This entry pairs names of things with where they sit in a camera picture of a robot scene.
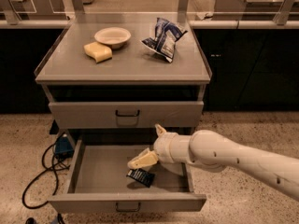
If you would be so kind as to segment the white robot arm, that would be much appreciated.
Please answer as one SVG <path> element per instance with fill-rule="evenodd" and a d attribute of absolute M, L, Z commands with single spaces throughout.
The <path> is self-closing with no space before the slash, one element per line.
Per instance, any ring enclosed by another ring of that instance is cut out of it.
<path fill-rule="evenodd" d="M 231 166 L 283 194 L 299 200 L 299 160 L 240 145 L 219 133 L 200 130 L 191 135 L 155 126 L 157 139 L 128 162 L 130 169 L 156 163 L 185 163 L 209 172 Z"/>

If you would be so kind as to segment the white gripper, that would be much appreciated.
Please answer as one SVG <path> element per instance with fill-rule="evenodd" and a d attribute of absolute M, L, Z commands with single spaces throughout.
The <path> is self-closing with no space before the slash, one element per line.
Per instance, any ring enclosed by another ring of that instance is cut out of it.
<path fill-rule="evenodd" d="M 187 163 L 194 162 L 194 156 L 190 152 L 189 135 L 180 135 L 178 133 L 167 133 L 166 129 L 160 124 L 155 125 L 158 138 L 154 142 L 153 149 L 148 147 L 131 159 L 127 166 L 130 169 L 149 167 L 158 162 L 162 163 Z"/>

